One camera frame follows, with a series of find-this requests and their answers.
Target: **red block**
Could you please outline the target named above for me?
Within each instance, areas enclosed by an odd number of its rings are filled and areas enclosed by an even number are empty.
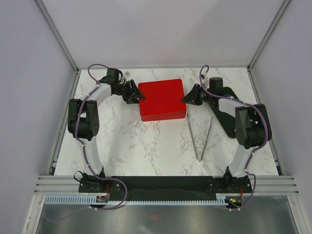
[[[138,84],[146,97],[139,100],[142,121],[185,118],[186,104],[181,79],[152,81]]]

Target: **robotic arm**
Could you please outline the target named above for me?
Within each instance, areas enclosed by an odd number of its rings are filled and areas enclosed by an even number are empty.
[[[210,78],[209,91],[218,96],[238,99],[231,88],[223,87],[222,78]],[[259,114],[252,107],[244,104],[230,99],[213,97],[206,93],[199,84],[194,85],[182,101],[192,105],[208,103],[227,135],[237,139],[239,146],[233,161],[226,169],[224,179],[227,187],[233,183],[240,183],[240,181],[244,183],[244,180],[248,178],[245,165],[248,160],[251,160],[250,155],[253,149],[265,141],[265,129]],[[269,133],[268,140],[270,140],[272,131],[266,107],[263,104],[256,104],[255,107],[265,119]]]
[[[123,78],[120,70],[108,68],[107,75],[97,83],[98,89],[86,100],[78,126],[78,138],[85,144],[85,154],[94,172],[105,177],[103,166],[98,157],[97,134],[99,131],[98,107],[111,95],[122,96],[127,104],[136,104],[138,99],[145,99],[133,80]],[[71,99],[68,108],[68,131],[75,137],[78,113],[83,99]],[[84,160],[84,173],[92,175]]]

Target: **cable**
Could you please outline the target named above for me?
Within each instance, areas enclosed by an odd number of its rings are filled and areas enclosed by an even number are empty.
[[[238,100],[238,99],[236,99],[236,98],[233,98],[233,97],[223,97],[223,96],[215,95],[215,94],[209,92],[208,89],[206,88],[206,86],[203,84],[203,75],[202,75],[202,72],[203,72],[203,70],[204,70],[205,67],[207,67],[207,71],[206,71],[206,73],[207,73],[207,72],[209,71],[209,66],[208,66],[207,64],[204,65],[204,66],[202,66],[201,69],[200,69],[200,71],[199,71],[199,82],[200,82],[200,86],[203,88],[203,90],[204,90],[207,94],[209,94],[209,95],[211,95],[211,96],[213,96],[213,97],[215,97],[215,98],[233,100],[233,101],[236,101],[236,102],[241,103],[241,104],[243,104],[243,105],[246,105],[246,106],[249,106],[249,107],[254,108],[254,110],[255,110],[255,111],[258,113],[258,115],[260,116],[261,122],[262,122],[262,124],[263,124],[263,126],[264,126],[264,131],[265,131],[264,142],[262,143],[262,145],[260,145],[259,147],[257,147],[257,148],[255,148],[255,149],[252,150],[252,152],[251,152],[251,154],[250,154],[250,156],[249,156],[249,158],[248,158],[248,160],[247,160],[247,162],[246,162],[246,164],[245,164],[245,167],[244,167],[244,170],[245,170],[246,174],[249,175],[249,176],[253,176],[254,182],[253,182],[253,190],[252,190],[252,193],[250,194],[250,197],[248,198],[248,200],[246,201],[246,203],[243,204],[243,205],[240,207],[240,208],[243,208],[244,206],[246,206],[246,205],[249,203],[250,199],[253,197],[254,192],[255,192],[255,187],[256,187],[256,176],[255,176],[255,174],[253,174],[253,173],[249,173],[249,172],[247,171],[247,168],[248,168],[248,165],[249,165],[250,161],[252,160],[252,158],[253,158],[253,156],[254,156],[254,153],[255,153],[257,150],[259,150],[259,149],[261,149],[262,147],[264,147],[264,146],[266,145],[266,143],[268,142],[268,139],[269,139],[268,126],[267,126],[267,123],[265,122],[265,119],[264,119],[262,113],[261,113],[261,112],[259,111],[259,109],[256,108],[254,105],[249,104],[249,103],[245,103],[245,102],[243,102],[243,101],[241,101],[241,100]]]
[[[78,181],[78,182],[80,183],[80,180],[78,180],[78,179],[76,178],[77,172],[79,172],[82,176],[83,176],[83,173],[82,173],[81,171],[76,171],[76,173],[74,174],[74,180],[75,180],[75,181]]]
[[[89,76],[91,77],[91,79],[93,79],[93,80],[98,84],[98,80],[95,79],[95,78],[93,77],[93,75],[91,75],[91,72],[90,72],[91,67],[94,67],[94,66],[102,66],[102,67],[106,67],[106,68],[109,68],[109,67],[106,66],[106,65],[104,65],[104,64],[100,64],[100,63],[94,63],[94,64],[91,64],[91,65],[88,67],[88,74],[89,74]]]

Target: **marble surface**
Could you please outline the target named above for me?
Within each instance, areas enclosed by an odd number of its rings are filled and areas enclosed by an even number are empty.
[[[124,69],[136,84],[164,79],[182,79],[187,94],[199,83],[197,68]],[[92,70],[97,79],[106,70]],[[245,68],[211,68],[208,77],[222,77],[224,86],[230,86],[246,102],[256,103]],[[83,70],[75,98],[85,96],[95,86]],[[186,119],[142,122],[139,107],[126,105],[122,97],[111,96],[99,107],[100,130],[97,146],[107,176],[221,176],[231,163],[238,143],[228,138],[209,106],[187,105],[199,154],[203,149],[209,121],[214,120],[203,160],[198,163]],[[73,175],[83,170],[80,147],[66,130],[55,175]],[[277,175],[269,144],[258,151],[249,166],[256,175]]]

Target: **white panel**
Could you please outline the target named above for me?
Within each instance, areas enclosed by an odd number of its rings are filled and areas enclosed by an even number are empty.
[[[20,234],[74,72],[32,0],[0,2],[0,233]]]
[[[44,0],[78,67],[247,65],[282,0]]]
[[[312,1],[292,1],[253,74],[268,108],[279,159],[312,219]]]

